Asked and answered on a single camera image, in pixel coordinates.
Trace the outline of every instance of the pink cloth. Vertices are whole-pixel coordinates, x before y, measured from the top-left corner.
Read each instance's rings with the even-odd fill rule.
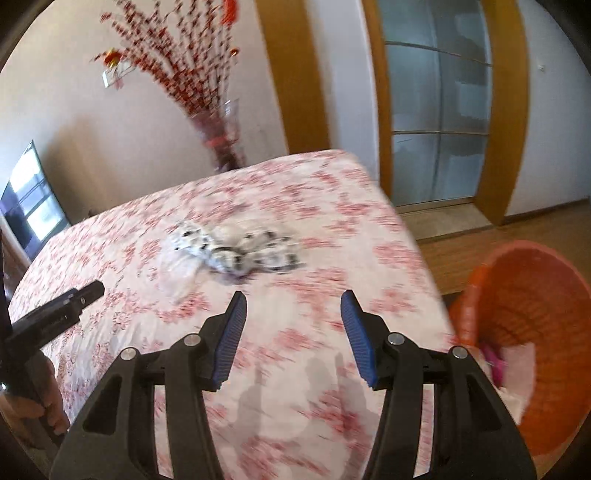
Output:
[[[182,219],[276,220],[301,241],[305,264],[253,273],[240,285],[204,270],[175,304],[158,284],[168,232]],[[235,290],[248,319],[229,380],[206,394],[227,478],[358,478],[367,461],[384,393],[361,380],[339,314],[352,288],[362,307],[420,346],[447,350],[452,327],[419,250],[388,199],[352,155],[325,151],[269,160],[163,190],[113,208],[53,238],[10,305],[13,319],[92,280],[104,298],[44,348],[56,365],[73,420],[125,347],[169,347],[225,310]],[[424,411],[432,411],[430,398]],[[156,395],[162,472],[172,476],[164,397]],[[417,473],[428,469],[431,421]]]

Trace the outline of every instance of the television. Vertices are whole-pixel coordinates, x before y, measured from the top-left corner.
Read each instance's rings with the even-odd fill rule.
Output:
[[[33,141],[10,175],[0,198],[0,212],[30,260],[52,236],[70,226],[43,173]]]

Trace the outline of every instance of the orange laundry basket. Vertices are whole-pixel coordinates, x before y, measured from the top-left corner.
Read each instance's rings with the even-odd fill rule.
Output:
[[[577,270],[542,245],[504,245],[474,270],[450,318],[466,346],[535,344],[519,430],[533,456],[564,443],[591,408],[591,290]]]

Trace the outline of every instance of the wall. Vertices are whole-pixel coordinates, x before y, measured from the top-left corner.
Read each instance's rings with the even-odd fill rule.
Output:
[[[138,5],[150,8],[150,0]],[[267,54],[252,0],[241,0],[234,45],[249,163],[286,154]],[[100,14],[111,0],[56,0],[25,33],[0,73],[0,185],[31,139],[73,221],[133,198],[213,173],[183,111],[138,70],[121,90],[105,89],[89,60],[119,45]]]
[[[541,5],[519,0],[519,8],[530,51],[530,118],[507,215],[580,200],[591,185],[591,76]]]
[[[374,67],[361,0],[307,0],[332,148],[354,153],[377,180]]]

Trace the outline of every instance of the red ornament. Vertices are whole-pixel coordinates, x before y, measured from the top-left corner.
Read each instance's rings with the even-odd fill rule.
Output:
[[[222,25],[231,27],[238,19],[238,2],[236,0],[223,0]]]

